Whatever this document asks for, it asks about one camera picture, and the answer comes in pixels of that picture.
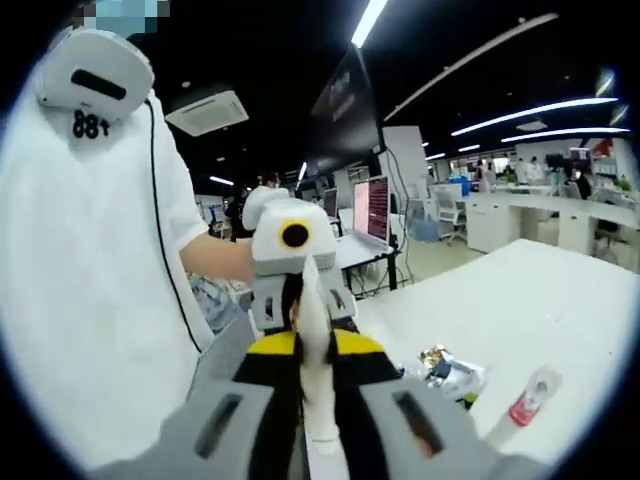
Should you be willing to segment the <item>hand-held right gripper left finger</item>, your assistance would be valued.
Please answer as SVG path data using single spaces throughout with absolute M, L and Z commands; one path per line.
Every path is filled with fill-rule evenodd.
M 256 341 L 232 379 L 193 389 L 154 445 L 93 478 L 287 478 L 299 425 L 299 353 L 292 331 Z

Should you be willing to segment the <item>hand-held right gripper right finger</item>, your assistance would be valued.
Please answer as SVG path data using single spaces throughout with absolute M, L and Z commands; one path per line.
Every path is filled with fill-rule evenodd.
M 499 453 L 471 416 L 415 378 L 402 378 L 383 347 L 332 333 L 334 416 L 352 479 L 544 479 L 545 464 Z

